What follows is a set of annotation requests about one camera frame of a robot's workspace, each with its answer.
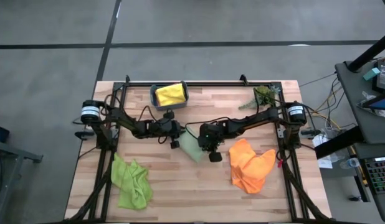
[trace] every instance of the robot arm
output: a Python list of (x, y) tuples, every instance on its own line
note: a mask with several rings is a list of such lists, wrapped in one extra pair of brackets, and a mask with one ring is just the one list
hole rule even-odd
[[(287, 109), (287, 120), (278, 116), (278, 111), (281, 108)], [(224, 142), (225, 139), (236, 138), (248, 129), (267, 123), (279, 123), (285, 126), (285, 147), (300, 147), (299, 129), (306, 124), (306, 116), (303, 106), (297, 102), (285, 103), (280, 107), (271, 107), (266, 111), (243, 119), (224, 119), (218, 121), (217, 124), (202, 124), (199, 128), (198, 144), (204, 151), (210, 152), (211, 162), (220, 162), (222, 160), (221, 154), (216, 152), (220, 143)]]
[[(104, 120), (101, 120), (100, 108), (105, 108), (108, 113)], [(103, 101), (86, 100), (83, 102), (80, 120), (83, 124), (92, 127), (97, 135), (98, 147), (112, 145), (112, 131), (104, 124), (116, 123), (129, 129), (132, 135), (138, 139), (170, 137), (172, 139), (171, 148), (174, 149), (179, 147), (178, 142), (174, 139), (179, 137), (182, 130), (180, 124), (173, 118), (174, 113), (171, 111), (165, 113), (163, 118), (159, 120), (137, 121), (120, 108), (111, 107)]]

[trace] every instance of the gray floor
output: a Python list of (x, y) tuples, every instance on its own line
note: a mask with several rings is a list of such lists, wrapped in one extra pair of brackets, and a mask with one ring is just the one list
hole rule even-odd
[[(114, 4), (0, 0), (0, 44), (104, 43)], [(385, 6), (377, 0), (124, 0), (118, 18), (114, 42), (371, 40), (385, 34)], [(128, 74), (132, 80), (236, 80), (245, 74), (251, 80), (305, 83), (332, 73), (335, 63), (352, 60), (368, 47), (112, 49), (103, 79), (123, 80)], [(6, 223), (54, 222), (64, 216), (80, 146), (73, 135), (80, 128), (70, 122), (92, 95), (102, 52), (0, 50), (0, 125), (11, 130), (12, 145), (44, 154), (41, 164), (26, 162)], [(318, 106), (333, 79), (304, 86), (303, 101)], [(332, 118), (340, 125), (354, 122), (346, 99)], [(316, 118), (316, 125), (323, 120)], [(357, 194), (353, 178), (324, 183), (334, 218), (383, 223), (373, 203), (347, 201)]]

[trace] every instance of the green cloth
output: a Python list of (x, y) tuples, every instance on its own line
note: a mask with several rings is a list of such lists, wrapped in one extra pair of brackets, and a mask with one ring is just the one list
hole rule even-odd
[(153, 191), (147, 181), (148, 170), (133, 160), (130, 166), (115, 153), (111, 181), (120, 188), (118, 206), (133, 210), (147, 207)]

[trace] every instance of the orange cloth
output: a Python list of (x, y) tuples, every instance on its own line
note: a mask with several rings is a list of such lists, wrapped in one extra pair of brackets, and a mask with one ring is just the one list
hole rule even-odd
[(229, 153), (232, 184), (248, 194), (260, 192), (265, 176), (274, 167), (275, 150), (271, 149), (257, 157), (248, 141), (241, 139), (230, 148)]

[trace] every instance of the wooden table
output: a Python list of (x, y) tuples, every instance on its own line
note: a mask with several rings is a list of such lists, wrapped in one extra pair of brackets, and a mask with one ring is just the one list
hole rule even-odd
[[(281, 81), (285, 101), (302, 101), (298, 82)], [(98, 82), (94, 99), (103, 100), (111, 93), (113, 82)], [(221, 116), (243, 118), (255, 110), (238, 110), (253, 98), (251, 87), (189, 87), (188, 107), (175, 110), (175, 119), (181, 124), (205, 121)], [(128, 87), (125, 109), (132, 117), (138, 117), (145, 105), (150, 105), (149, 88)], [(163, 112), (153, 108), (156, 118)], [(150, 119), (148, 110), (143, 119)], [(191, 125), (198, 133), (198, 127)], [(148, 179), (153, 198), (146, 209), (140, 211), (118, 208), (119, 189), (112, 186), (108, 206), (108, 222), (282, 222), (290, 221), (287, 195), (282, 169), (277, 163), (266, 177), (258, 194), (249, 195), (231, 184), (228, 150), (241, 138), (245, 138), (260, 155), (269, 149), (277, 150), (277, 138), (273, 124), (266, 124), (246, 131), (237, 139), (226, 140), (219, 147), (223, 161), (211, 163), (207, 156), (197, 164), (180, 149), (170, 149), (168, 144), (158, 144), (157, 139), (136, 139), (129, 130), (120, 131), (118, 154), (127, 162), (136, 161), (149, 169)], [(85, 141), (80, 153), (95, 145), (95, 139)], [(100, 151), (83, 156), (77, 164), (65, 217), (74, 215), (93, 190)], [(327, 216), (330, 215), (323, 181), (311, 149), (297, 150), (303, 186), (313, 202)], [(300, 215), (299, 200), (294, 193), (295, 205)], [(99, 198), (97, 214), (101, 208)]]

